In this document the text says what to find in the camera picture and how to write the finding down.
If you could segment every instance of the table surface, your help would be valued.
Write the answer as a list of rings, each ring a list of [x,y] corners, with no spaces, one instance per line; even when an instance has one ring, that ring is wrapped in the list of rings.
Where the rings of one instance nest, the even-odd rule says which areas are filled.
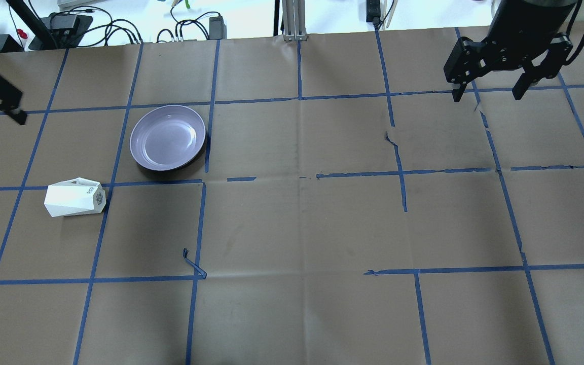
[[[454,103],[456,32],[0,54],[0,363],[584,363],[584,51]],[[155,173],[165,104],[209,139]],[[104,213],[49,217],[76,176]]]

